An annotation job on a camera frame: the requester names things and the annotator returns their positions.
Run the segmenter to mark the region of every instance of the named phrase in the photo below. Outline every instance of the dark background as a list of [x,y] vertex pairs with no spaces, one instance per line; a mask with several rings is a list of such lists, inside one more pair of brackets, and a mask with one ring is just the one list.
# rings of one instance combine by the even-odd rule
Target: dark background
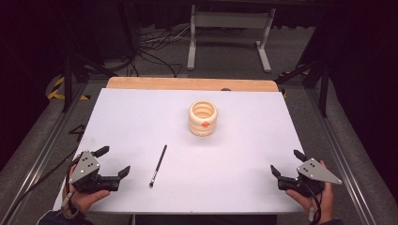
[[[128,44],[123,48],[125,33],[117,7],[110,2],[100,1],[96,7],[79,1],[4,2],[6,7],[0,8],[0,169],[49,102],[45,89],[62,71],[63,38],[72,38],[75,51],[100,64],[105,58],[123,58],[131,52]],[[327,59],[330,78],[344,111],[397,199],[396,7],[372,0],[347,5],[346,10],[329,13],[277,10],[274,25],[317,26],[300,62]],[[144,26],[156,24],[157,28],[170,29],[172,25],[187,23],[190,10],[187,6],[139,5],[133,14],[137,16],[136,22]],[[60,36],[58,28],[67,34]],[[111,36],[105,32],[107,29],[112,30]]]

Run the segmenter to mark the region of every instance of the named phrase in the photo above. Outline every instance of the sleeve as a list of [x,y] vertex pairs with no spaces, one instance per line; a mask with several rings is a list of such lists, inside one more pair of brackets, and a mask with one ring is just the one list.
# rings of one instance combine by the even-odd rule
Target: sleeve
[[38,225],[83,225],[76,219],[66,218],[59,212],[49,211],[38,220]]
[[322,223],[321,225],[344,225],[344,222],[339,218],[335,218],[326,223]]

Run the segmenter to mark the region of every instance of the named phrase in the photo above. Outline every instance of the stacked wooden rings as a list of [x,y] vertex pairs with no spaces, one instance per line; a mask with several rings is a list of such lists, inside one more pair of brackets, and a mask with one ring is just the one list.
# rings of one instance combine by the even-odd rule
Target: stacked wooden rings
[[190,131],[198,136],[207,136],[214,132],[217,123],[217,108],[208,101],[197,101],[190,106]]

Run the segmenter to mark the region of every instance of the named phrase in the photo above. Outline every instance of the hand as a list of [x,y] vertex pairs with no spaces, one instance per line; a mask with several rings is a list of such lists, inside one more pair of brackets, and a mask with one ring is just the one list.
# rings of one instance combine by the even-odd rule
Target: hand
[[[323,160],[321,160],[320,163],[326,168],[325,162]],[[314,208],[314,211],[316,212],[317,207],[315,200],[313,198],[306,198],[292,189],[288,189],[286,191],[286,194],[290,196],[292,199],[294,199],[296,202],[298,202],[302,206],[304,212],[307,215],[310,212],[311,206]],[[322,191],[321,209],[322,209],[322,215],[318,224],[322,224],[333,219],[333,192],[331,190],[331,183],[328,182],[325,182],[325,189]]]
[[[76,167],[76,165],[73,165],[72,168],[70,169],[69,177],[72,176],[75,167]],[[73,185],[69,185],[69,191],[70,192],[75,191],[75,188]],[[76,191],[71,198],[71,202],[73,205],[79,207],[79,211],[81,213],[86,214],[88,212],[88,210],[90,209],[91,205],[93,205],[93,203],[98,202],[99,200],[105,198],[108,195],[110,195],[109,190],[100,190],[100,191],[92,193],[92,194],[85,194],[85,193],[80,193],[79,191]],[[67,191],[64,187],[62,199],[65,199],[66,197],[67,197]]]

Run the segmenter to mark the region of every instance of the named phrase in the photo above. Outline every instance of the white tabletop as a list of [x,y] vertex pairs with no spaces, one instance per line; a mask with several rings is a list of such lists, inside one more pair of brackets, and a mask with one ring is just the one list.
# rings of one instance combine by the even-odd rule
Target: white tabletop
[[[188,110],[207,100],[219,116],[214,133],[193,135]],[[163,146],[153,188],[149,182]],[[102,89],[77,153],[109,145],[99,174],[126,166],[118,192],[97,202],[97,212],[133,214],[280,214],[300,207],[270,171],[297,177],[302,151],[279,92]],[[59,209],[61,197],[54,205]]]

